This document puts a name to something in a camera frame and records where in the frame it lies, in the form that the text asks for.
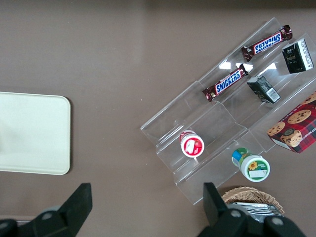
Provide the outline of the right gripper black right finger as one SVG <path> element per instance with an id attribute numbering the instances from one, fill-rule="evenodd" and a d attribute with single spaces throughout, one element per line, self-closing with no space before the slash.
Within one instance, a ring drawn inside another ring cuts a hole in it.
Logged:
<path id="1" fill-rule="evenodd" d="M 203 185 L 203 207 L 209 226 L 200 237 L 304 237 L 305 234 L 290 219 L 268 216 L 263 223 L 244 211 L 228 208 L 213 183 Z"/>

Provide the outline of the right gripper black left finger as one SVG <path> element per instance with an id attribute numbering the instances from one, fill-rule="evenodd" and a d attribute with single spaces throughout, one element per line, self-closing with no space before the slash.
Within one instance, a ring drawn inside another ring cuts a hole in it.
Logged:
<path id="1" fill-rule="evenodd" d="M 92 210 L 90 183 L 82 183 L 57 209 L 48 210 L 18 226 L 14 219 L 1 219 L 2 237 L 75 237 Z"/>

